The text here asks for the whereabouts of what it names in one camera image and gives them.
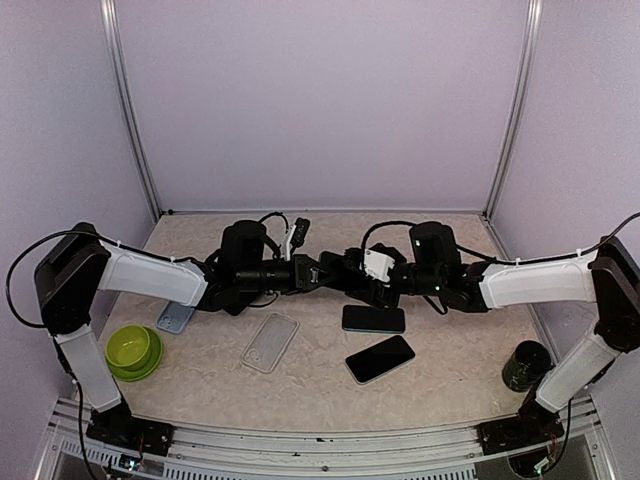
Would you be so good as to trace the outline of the clear phone case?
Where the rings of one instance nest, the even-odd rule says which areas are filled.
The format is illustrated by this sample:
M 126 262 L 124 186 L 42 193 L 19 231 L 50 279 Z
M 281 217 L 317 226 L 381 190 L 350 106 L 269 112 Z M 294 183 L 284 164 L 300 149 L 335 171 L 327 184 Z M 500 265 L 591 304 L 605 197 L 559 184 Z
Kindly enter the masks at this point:
M 252 337 L 241 362 L 260 373 L 272 373 L 299 329 L 299 321 L 270 313 Z

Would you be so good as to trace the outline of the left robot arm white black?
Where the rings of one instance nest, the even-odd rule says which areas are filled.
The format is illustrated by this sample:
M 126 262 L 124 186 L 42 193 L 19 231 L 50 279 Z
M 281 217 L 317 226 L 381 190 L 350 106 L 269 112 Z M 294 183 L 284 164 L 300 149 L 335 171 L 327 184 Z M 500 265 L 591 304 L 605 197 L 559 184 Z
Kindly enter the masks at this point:
M 99 291 L 159 298 L 198 311 L 238 314 L 267 291 L 281 295 L 351 286 L 340 255 L 315 260 L 289 254 L 266 226 L 240 220 L 223 232 L 221 246 L 206 260 L 174 259 L 122 245 L 90 223 L 52 234 L 55 247 L 35 273 L 40 322 L 13 316 L 29 328 L 46 330 L 62 364 L 96 413 L 102 430 L 121 445 L 140 434 L 137 418 L 121 405 L 122 394 L 99 353 L 90 309 Z

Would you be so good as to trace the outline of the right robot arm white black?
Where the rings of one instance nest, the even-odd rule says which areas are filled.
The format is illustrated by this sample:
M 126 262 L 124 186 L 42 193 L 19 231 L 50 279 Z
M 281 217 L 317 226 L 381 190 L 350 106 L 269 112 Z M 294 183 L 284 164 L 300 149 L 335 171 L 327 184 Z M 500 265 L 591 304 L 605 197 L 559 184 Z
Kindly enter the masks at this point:
M 535 442 L 551 424 L 551 413 L 639 346 L 639 267 L 613 235 L 585 251 L 525 261 L 479 256 L 461 260 L 464 248 L 448 225 L 430 221 L 409 230 L 413 261 L 391 247 L 324 252 L 332 288 L 379 308 L 394 308 L 403 295 L 438 300 L 444 312 L 485 313 L 512 305 L 578 301 L 594 303 L 598 319 L 536 388 L 534 400 L 513 419 L 511 433 Z

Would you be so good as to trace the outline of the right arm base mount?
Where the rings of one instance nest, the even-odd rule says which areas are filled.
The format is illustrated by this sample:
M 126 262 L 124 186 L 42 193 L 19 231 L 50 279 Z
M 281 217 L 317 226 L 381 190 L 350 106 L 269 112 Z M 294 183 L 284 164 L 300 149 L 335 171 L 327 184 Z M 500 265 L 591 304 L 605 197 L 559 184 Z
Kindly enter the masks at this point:
M 559 413 L 541 406 L 534 396 L 526 397 L 515 415 L 480 423 L 477 432 L 484 455 L 537 445 L 565 434 Z

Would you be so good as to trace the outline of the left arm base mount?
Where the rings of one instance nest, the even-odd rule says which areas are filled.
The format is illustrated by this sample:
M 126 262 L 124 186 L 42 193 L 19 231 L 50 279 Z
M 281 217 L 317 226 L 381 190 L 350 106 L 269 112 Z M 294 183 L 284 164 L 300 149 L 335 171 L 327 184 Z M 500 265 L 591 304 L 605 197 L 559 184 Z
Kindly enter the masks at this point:
M 108 445 L 166 457 L 174 430 L 169 423 L 133 416 L 122 400 L 103 412 L 92 409 L 86 433 L 90 439 Z

